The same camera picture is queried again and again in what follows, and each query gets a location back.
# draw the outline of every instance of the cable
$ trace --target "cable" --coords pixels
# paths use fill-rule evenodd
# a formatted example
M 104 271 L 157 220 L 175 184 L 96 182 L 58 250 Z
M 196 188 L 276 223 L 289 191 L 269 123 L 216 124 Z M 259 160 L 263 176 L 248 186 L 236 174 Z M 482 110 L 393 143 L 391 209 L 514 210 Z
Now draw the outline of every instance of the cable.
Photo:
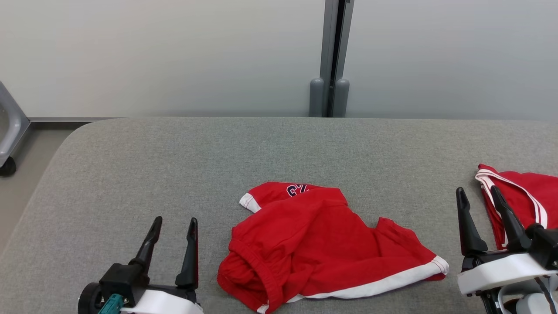
M 545 294 L 546 300 L 549 302 L 550 312 L 552 312 L 552 314 L 558 314 L 556 312 L 556 306 L 554 305 L 554 301 L 552 300 L 552 295 L 550 295 L 549 290 L 546 288 L 541 278 L 537 277 L 535 278 L 535 281 L 538 283 L 538 286 L 541 287 L 542 292 Z

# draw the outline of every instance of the red fabric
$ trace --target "red fabric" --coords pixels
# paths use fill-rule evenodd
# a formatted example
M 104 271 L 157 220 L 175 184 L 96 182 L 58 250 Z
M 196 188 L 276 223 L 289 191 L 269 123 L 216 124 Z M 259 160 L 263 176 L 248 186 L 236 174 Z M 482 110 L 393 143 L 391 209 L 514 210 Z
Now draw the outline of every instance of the red fabric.
M 497 172 L 490 166 L 479 164 L 475 178 L 483 187 L 483 197 L 499 250 L 506 247 L 506 239 L 502 219 L 490 200 L 492 184 L 500 189 L 525 228 L 535 222 L 545 228 L 558 228 L 557 177 L 531 172 Z
M 269 305 L 271 313 L 298 294 L 322 298 L 316 295 L 378 282 L 333 295 L 371 296 L 447 273 L 447 263 L 411 230 L 386 218 L 367 227 L 339 189 L 292 186 L 269 182 L 249 192 L 261 210 L 232 229 L 219 267 L 219 285 L 252 310 Z M 409 269 L 403 281 L 379 282 Z

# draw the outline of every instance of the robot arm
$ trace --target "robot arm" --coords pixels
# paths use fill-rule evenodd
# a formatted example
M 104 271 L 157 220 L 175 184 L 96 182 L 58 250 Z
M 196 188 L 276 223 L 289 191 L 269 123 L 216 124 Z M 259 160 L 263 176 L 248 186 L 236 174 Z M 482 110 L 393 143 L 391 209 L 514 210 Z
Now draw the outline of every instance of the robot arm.
M 499 189 L 490 189 L 508 235 L 506 250 L 488 251 L 469 213 L 463 188 L 456 191 L 461 253 L 458 286 L 462 294 L 480 296 L 487 314 L 557 314 L 551 292 L 558 287 L 558 230 L 534 224 L 527 231 Z M 504 296 L 523 295 L 503 302 Z
M 198 288 L 198 221 L 192 218 L 188 246 L 175 286 L 150 284 L 147 272 L 163 219 L 155 218 L 137 255 L 128 265 L 115 263 L 96 283 L 88 284 L 78 301 L 78 314 L 203 314 Z

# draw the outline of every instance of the white trim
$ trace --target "white trim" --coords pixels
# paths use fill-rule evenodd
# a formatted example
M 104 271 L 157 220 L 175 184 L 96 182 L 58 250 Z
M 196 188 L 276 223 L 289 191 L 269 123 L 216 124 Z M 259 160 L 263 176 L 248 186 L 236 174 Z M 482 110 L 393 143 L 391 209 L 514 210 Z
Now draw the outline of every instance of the white trim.
M 264 304 L 261 307 L 258 308 L 258 310 L 256 312 L 258 312 L 259 314 L 266 314 L 267 309 L 270 307 L 269 303 L 268 304 Z
M 340 299 L 355 299 L 375 296 L 380 293 L 384 293 L 390 290 L 401 288 L 409 284 L 419 282 L 426 278 L 432 277 L 439 273 L 444 275 L 448 274 L 449 271 L 448 263 L 441 257 L 436 256 L 432 261 L 404 270 L 400 273 L 387 276 L 375 282 L 363 284 L 357 287 L 351 287 L 343 290 L 333 291 L 329 293 L 318 293 L 312 296 L 302 296 L 300 294 L 294 296 L 292 299 L 288 300 L 287 303 L 298 301 L 303 298 L 309 299 L 323 299 L 329 297 L 335 297 Z
M 511 182 L 510 180 L 508 180 L 508 179 L 502 177 L 501 175 L 496 174 L 496 173 L 494 173 L 494 172 L 492 172 L 492 171 L 490 171 L 490 170 L 488 170 L 488 169 L 481 169 L 481 170 L 479 170 L 479 171 L 477 172 L 477 175 L 478 175 L 479 173 L 480 173 L 481 175 L 484 174 L 484 175 L 493 176 L 493 177 L 495 177 L 495 178 L 497 178 L 497 179 L 499 179 L 499 180 L 502 180 L 502 181 L 507 182 L 507 183 L 509 183 L 509 184 L 513 184 L 513 185 L 515 185 L 516 187 L 522 189 L 522 190 L 527 194 L 527 196 L 529 196 L 529 198 L 530 198 L 531 201 L 533 202 L 533 205 L 535 206 L 535 222 L 540 223 L 544 228 L 547 227 L 547 224 L 548 224 L 548 215 L 547 215 L 547 213 L 546 213 L 546 210 L 545 210 L 545 208 L 542 206 L 542 204 L 541 204 L 533 195 L 531 195 L 531 193 L 529 193 L 529 191 L 527 191 L 526 189 L 524 189 L 524 188 L 523 188 L 522 186 L 520 186 L 519 184 L 516 184 L 516 183 L 514 183 L 514 182 Z
M 487 194 L 488 198 L 490 199 L 490 202 L 492 203 L 492 207 L 494 207 L 494 211 L 496 212 L 496 215 L 500 217 L 500 222 L 502 222 L 502 216 L 496 210 L 496 206 L 494 205 L 494 199 L 492 198 L 492 194 L 490 193 L 490 188 L 492 188 L 492 186 L 495 185 L 494 182 L 492 182 L 490 177 L 488 177 L 487 175 L 481 176 L 478 173 L 475 175 L 475 179 L 480 181 L 481 188 L 484 189 L 484 192 Z M 502 243 L 502 246 L 503 247 L 508 246 L 508 235 L 505 230 L 504 230 L 504 243 Z
M 244 194 L 244 196 L 240 198 L 239 203 L 240 205 L 242 205 L 242 207 L 246 208 L 247 210 L 253 213 L 256 213 L 257 211 L 262 209 L 262 207 L 260 207 L 258 202 L 256 202 L 256 200 L 254 199 L 254 197 L 250 195 L 250 193 Z

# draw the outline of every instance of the gray fabric surface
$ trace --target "gray fabric surface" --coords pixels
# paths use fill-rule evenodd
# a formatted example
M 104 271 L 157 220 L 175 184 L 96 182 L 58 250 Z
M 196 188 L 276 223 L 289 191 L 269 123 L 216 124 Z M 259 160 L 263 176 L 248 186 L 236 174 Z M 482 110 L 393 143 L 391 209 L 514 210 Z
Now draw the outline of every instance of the gray fabric surface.
M 474 174 L 558 175 L 558 126 L 518 121 L 321 118 L 137 118 L 86 125 L 62 144 L 0 258 L 0 312 L 75 314 L 76 300 L 112 263 L 132 258 L 163 216 L 150 269 L 172 284 L 190 217 L 199 221 L 199 301 L 205 313 L 250 313 L 217 285 L 238 201 L 276 180 L 339 187 L 369 225 L 388 217 L 413 229 L 450 264 L 421 282 L 351 301 L 302 300 L 277 313 L 484 313 L 459 293 L 455 188 L 463 186 L 481 235 L 494 240 Z

